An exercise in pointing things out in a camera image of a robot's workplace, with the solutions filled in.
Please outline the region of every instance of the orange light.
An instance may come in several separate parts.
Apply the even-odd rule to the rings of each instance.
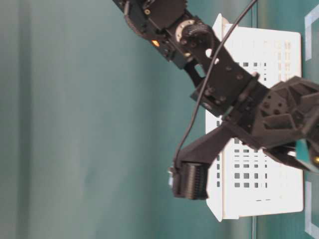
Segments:
[[[153,41],[152,41],[152,43],[154,44],[154,46],[156,46],[156,47],[160,47],[160,44],[159,44],[159,42],[158,42],[158,41],[153,40]]]

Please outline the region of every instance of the black cable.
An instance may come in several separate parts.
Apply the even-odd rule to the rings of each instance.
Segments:
[[[214,67],[214,63],[217,59],[217,55],[218,53],[220,52],[221,48],[225,45],[225,42],[227,41],[227,39],[229,38],[230,34],[233,32],[233,30],[235,29],[235,27],[238,25],[238,23],[241,21],[241,19],[246,15],[246,13],[252,8],[252,6],[257,2],[257,0],[252,0],[250,2],[250,4],[245,8],[245,10],[239,15],[239,17],[235,20],[234,24],[231,26],[231,28],[229,29],[229,31],[227,32],[227,34],[225,35],[225,37],[223,38],[223,40],[220,42],[217,50],[215,51],[214,53],[214,56],[212,58],[212,61],[210,63],[210,66],[209,66],[209,69],[208,69],[208,72],[207,72],[207,75],[206,75],[206,78],[204,80],[204,83],[200,89],[200,92],[199,92],[199,95],[198,95],[198,98],[197,98],[197,102],[196,102],[196,105],[195,105],[195,108],[194,108],[194,111],[193,111],[193,114],[192,114],[192,117],[191,117],[191,121],[190,121],[190,124],[188,125],[187,129],[186,129],[186,132],[181,140],[181,142],[178,144],[177,148],[176,148],[176,152],[175,152],[175,155],[174,155],[174,158],[173,158],[173,165],[175,167],[175,163],[177,161],[177,158],[178,158],[178,155],[179,155],[179,152],[180,152],[180,149],[182,148],[183,144],[185,143],[185,140],[187,139],[193,125],[194,125],[194,122],[196,120],[196,116],[197,116],[197,113],[198,113],[198,109],[199,109],[199,106],[200,106],[200,101],[203,97],[203,94],[204,94],[204,91],[205,91],[205,88],[207,86],[207,83],[208,83],[208,80],[210,78],[210,75],[211,75],[211,72],[212,72],[212,69]]]

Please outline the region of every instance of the ventilated panel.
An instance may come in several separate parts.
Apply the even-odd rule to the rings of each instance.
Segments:
[[[213,29],[220,37],[230,27],[217,19]],[[301,76],[299,33],[237,27],[225,47],[245,70],[258,72],[259,81],[267,87]],[[220,119],[206,112],[206,132],[219,123]],[[219,171],[223,172],[222,180],[217,177]],[[220,160],[209,170],[207,191],[207,204],[220,221],[303,209],[302,171],[276,163],[236,138],[226,145]]]

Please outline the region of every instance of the green wall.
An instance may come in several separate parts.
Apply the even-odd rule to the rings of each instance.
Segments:
[[[248,0],[189,2],[212,24]],[[112,1],[0,1],[0,76],[0,238],[250,238],[251,218],[172,197],[193,86]]]

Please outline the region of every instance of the white plastic basket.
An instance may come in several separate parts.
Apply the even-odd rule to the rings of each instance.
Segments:
[[[220,14],[213,30],[221,39],[230,27]],[[240,66],[258,72],[267,87],[301,76],[299,33],[237,27],[225,47]],[[206,112],[206,133],[219,124]],[[232,139],[209,169],[207,192],[207,204],[219,221],[299,212],[304,206],[303,172]]]

